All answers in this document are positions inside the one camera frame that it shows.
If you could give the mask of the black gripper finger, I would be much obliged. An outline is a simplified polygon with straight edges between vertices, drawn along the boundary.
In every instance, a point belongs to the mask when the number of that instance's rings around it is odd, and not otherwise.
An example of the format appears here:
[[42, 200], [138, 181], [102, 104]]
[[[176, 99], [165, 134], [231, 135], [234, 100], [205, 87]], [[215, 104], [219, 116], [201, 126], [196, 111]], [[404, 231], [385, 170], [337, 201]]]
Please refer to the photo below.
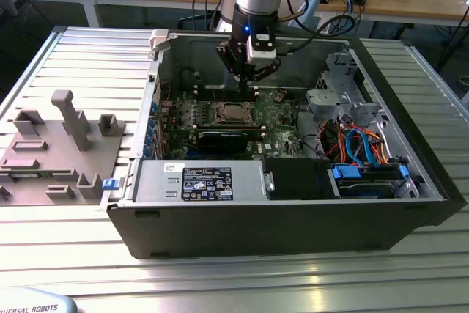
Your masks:
[[261, 58], [251, 60], [251, 81], [258, 82], [275, 73], [281, 66], [281, 60], [274, 58]]
[[226, 69], [234, 75], [241, 91], [247, 89], [250, 64], [243, 43], [220, 43], [216, 49]]

